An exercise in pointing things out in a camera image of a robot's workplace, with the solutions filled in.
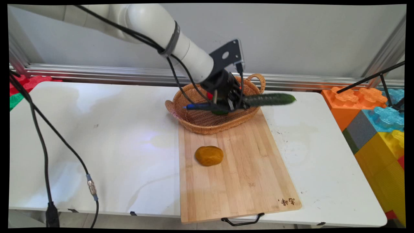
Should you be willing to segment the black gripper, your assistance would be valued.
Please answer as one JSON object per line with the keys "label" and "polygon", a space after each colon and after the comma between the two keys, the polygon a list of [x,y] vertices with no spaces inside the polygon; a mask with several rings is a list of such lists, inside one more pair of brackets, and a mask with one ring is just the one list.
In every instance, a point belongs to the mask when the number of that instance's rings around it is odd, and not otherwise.
{"label": "black gripper", "polygon": [[222,69],[211,74],[201,82],[201,87],[211,96],[212,101],[227,100],[228,112],[234,112],[237,109],[249,109],[250,105],[245,102],[246,95],[241,92],[241,84],[236,80],[233,74]]}

